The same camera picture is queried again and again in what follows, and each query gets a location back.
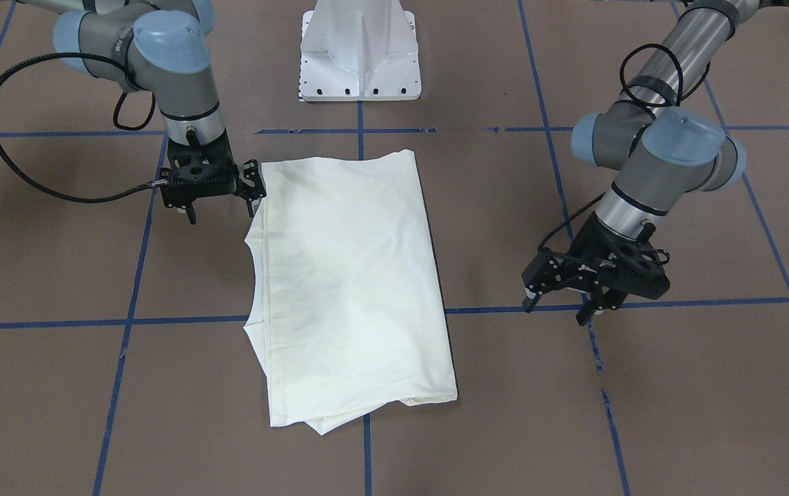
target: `white stand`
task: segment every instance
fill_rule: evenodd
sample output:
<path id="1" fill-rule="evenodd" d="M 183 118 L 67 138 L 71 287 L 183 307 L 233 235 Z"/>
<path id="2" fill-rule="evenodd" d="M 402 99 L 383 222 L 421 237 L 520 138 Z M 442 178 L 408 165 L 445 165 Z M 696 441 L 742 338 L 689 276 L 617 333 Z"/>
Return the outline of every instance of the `white stand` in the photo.
<path id="1" fill-rule="evenodd" d="M 303 15 L 300 98 L 415 100 L 422 93 L 416 17 L 400 0 L 318 0 Z"/>

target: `blue cap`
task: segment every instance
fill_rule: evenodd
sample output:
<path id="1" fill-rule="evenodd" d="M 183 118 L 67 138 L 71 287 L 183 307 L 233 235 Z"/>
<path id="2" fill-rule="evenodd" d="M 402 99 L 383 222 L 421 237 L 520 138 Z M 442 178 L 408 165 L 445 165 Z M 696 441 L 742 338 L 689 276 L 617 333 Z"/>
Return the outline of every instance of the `blue cap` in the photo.
<path id="1" fill-rule="evenodd" d="M 195 7 L 195 12 L 198 14 L 201 30 L 205 32 L 205 37 L 207 37 L 211 31 L 214 31 L 214 26 L 217 24 L 214 6 L 211 6 L 211 0 L 192 0 L 192 6 Z"/>
<path id="2" fill-rule="evenodd" d="M 57 24 L 54 25 L 54 34 L 52 35 L 54 50 L 57 53 L 82 51 L 79 48 L 79 26 L 82 26 L 82 18 L 87 13 L 85 10 L 70 10 L 57 18 Z M 66 63 L 72 69 L 91 74 L 91 72 L 88 72 L 88 67 L 85 67 L 85 59 L 63 59 L 63 63 Z"/>
<path id="3" fill-rule="evenodd" d="M 743 176 L 744 172 L 746 172 L 746 149 L 737 139 L 728 136 L 728 141 L 734 144 L 734 150 L 737 150 L 737 165 L 734 167 L 734 174 L 731 175 L 727 183 L 721 186 L 722 188 L 733 185 L 733 183 L 737 182 L 737 179 L 740 179 L 740 176 Z"/>
<path id="4" fill-rule="evenodd" d="M 143 58 L 168 72 L 195 74 L 211 65 L 211 51 L 193 16 L 155 10 L 134 23 L 134 44 Z"/>
<path id="5" fill-rule="evenodd" d="M 667 107 L 642 135 L 646 150 L 667 163 L 687 167 L 715 159 L 725 131 L 710 119 L 682 107 Z"/>
<path id="6" fill-rule="evenodd" d="M 571 154 L 581 161 L 599 167 L 593 158 L 593 128 L 596 126 L 596 117 L 599 117 L 599 114 L 587 114 L 577 120 L 571 130 Z"/>

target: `white fabric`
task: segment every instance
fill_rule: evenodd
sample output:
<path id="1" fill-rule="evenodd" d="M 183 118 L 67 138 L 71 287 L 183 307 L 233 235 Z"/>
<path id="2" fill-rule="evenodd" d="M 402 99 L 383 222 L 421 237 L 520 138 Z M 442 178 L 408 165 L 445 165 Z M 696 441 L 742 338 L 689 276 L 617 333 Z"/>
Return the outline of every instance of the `white fabric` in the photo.
<path id="1" fill-rule="evenodd" d="M 264 163 L 247 331 L 271 426 L 320 434 L 387 402 L 457 398 L 413 152 Z"/>

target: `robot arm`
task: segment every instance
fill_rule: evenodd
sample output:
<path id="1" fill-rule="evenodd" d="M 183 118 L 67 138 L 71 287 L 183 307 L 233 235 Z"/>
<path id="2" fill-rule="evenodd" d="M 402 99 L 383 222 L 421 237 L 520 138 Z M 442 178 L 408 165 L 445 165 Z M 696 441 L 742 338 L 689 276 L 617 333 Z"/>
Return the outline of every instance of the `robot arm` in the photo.
<path id="1" fill-rule="evenodd" d="M 242 173 L 232 158 L 205 43 L 205 35 L 214 27 L 214 9 L 208 0 L 20 3 L 63 14 L 54 27 L 58 52 L 108 57 L 127 67 L 129 74 L 96 60 L 66 59 L 67 65 L 116 81 L 125 93 L 152 92 L 170 138 L 170 167 L 164 167 L 154 181 L 166 207 L 186 211 L 194 224 L 194 200 L 234 194 L 247 202 L 253 214 L 253 202 L 265 197 L 265 188 L 256 161 L 245 164 Z"/>
<path id="2" fill-rule="evenodd" d="M 582 117 L 573 130 L 573 153 L 587 163 L 618 170 L 611 188 L 565 254 L 540 246 L 523 272 L 525 311 L 540 296 L 574 289 L 588 296 L 577 314 L 617 310 L 627 295 L 660 298 L 669 289 L 669 256 L 650 237 L 684 192 L 712 191 L 744 172 L 743 147 L 706 117 L 678 107 L 700 81 L 716 51 L 759 0 L 699 0 L 605 114 Z"/>

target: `folded towel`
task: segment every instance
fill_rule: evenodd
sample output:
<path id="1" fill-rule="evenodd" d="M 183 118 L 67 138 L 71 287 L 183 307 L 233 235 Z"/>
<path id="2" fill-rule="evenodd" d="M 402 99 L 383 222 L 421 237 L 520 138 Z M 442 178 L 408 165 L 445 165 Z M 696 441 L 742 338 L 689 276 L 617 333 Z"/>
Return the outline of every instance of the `folded towel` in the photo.
<path id="1" fill-rule="evenodd" d="M 244 330 L 271 426 L 325 434 L 387 402 L 456 399 L 416 155 L 265 163 L 263 178 Z"/>

